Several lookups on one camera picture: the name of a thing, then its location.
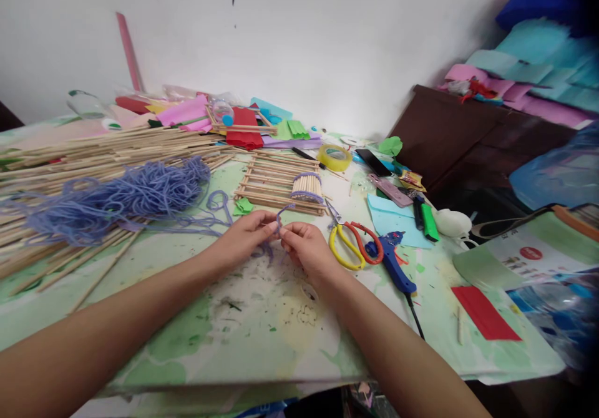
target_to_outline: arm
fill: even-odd
[[[197,256],[0,352],[0,416],[69,416],[160,329],[276,230],[275,214],[240,218]]]
[[[400,416],[490,418],[443,358],[339,265],[318,228],[291,223],[281,237],[291,259],[353,335]]]

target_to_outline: blue glue gun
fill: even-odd
[[[416,291],[416,284],[407,278],[402,271],[397,258],[395,257],[395,246],[401,243],[401,239],[403,237],[404,233],[399,231],[391,232],[379,237],[382,250],[384,252],[382,262],[389,272],[389,276],[393,280],[395,287],[397,287],[404,294],[411,295]],[[378,252],[374,242],[369,242],[366,244],[366,252],[371,258],[377,257]]]

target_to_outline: hand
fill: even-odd
[[[295,221],[281,228],[281,245],[291,260],[304,269],[310,283],[318,283],[331,270],[343,270],[323,234],[314,225]]]
[[[246,261],[254,249],[276,231],[276,214],[256,210],[241,217],[203,253],[224,270],[230,271]]]

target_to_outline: green marker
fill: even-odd
[[[430,241],[439,241],[439,233],[437,232],[435,219],[432,217],[431,207],[423,203],[421,209],[422,218],[424,219],[424,236]]]

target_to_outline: smartphone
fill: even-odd
[[[377,175],[379,178],[385,176],[391,176],[391,172],[385,167],[381,161],[379,161],[375,155],[373,155],[372,151],[366,149],[356,150],[356,153],[360,155],[360,157],[366,162],[371,170]]]

